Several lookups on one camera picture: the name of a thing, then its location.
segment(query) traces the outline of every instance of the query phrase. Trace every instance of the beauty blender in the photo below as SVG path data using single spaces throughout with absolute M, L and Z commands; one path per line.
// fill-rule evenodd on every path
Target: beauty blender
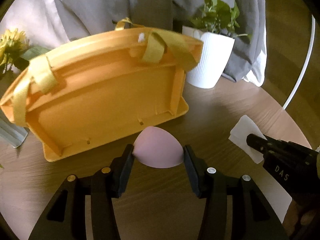
M 153 168 L 170 168 L 183 163 L 183 148 L 167 131 L 149 126 L 134 142 L 132 155 L 144 165 Z

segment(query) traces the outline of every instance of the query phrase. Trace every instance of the gold screw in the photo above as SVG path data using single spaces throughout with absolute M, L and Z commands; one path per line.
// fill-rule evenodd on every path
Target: gold screw
M 76 176 L 75 175 L 70 175 L 68 178 L 67 178 L 67 180 L 69 181 L 69 182 L 72 182 L 72 181 L 74 181 L 76 179 Z
M 109 167 L 104 167 L 101 170 L 102 173 L 109 173 L 110 171 L 111 171 L 111 169 Z

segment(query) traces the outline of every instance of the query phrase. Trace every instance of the orange plastic box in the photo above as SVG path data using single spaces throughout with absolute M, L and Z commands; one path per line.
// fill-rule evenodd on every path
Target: orange plastic box
M 202 45 L 147 27 L 73 41 L 31 60 L 1 109 L 60 160 L 185 114 L 185 73 Z

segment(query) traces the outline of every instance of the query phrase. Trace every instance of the ribbed white pot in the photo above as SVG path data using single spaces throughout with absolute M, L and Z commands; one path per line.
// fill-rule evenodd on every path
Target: ribbed white pot
M 187 82 L 199 88 L 213 88 L 226 67 L 235 40 L 186 26 L 183 26 L 182 34 L 199 39 L 204 43 L 200 62 L 187 73 Z

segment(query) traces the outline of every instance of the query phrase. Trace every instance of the orange tray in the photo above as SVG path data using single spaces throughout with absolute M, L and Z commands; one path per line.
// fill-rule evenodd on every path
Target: orange tray
M 57 81 L 44 95 L 31 79 L 26 100 L 26 126 L 42 141 L 46 160 L 53 162 L 98 147 L 188 111 L 182 97 L 186 73 L 177 53 L 166 46 L 159 62 L 141 61 L 148 35 L 155 30 L 144 27 L 101 33 L 31 60 L 28 68 L 48 64 Z M 182 37 L 199 62 L 201 41 L 161 31 Z M 13 93 L 27 71 L 0 102 L 11 122 L 15 122 Z

